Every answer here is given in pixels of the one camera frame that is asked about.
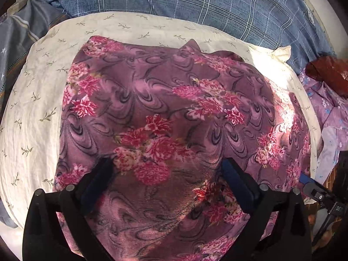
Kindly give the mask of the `right hand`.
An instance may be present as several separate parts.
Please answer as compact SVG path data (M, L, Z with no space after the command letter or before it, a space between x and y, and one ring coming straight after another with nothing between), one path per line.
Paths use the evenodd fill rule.
M311 229L311 240L313 240L314 239L313 229L314 229L314 225L316 222L316 216L314 214L310 214L308 216L308 222L309 222L310 229ZM327 230L323 233L321 239L314 246L312 246L312 252L314 252L318 248L325 247L329 243L329 241L331 240L331 238L333 236L332 225L333 225L333 223L331 223L328 226Z

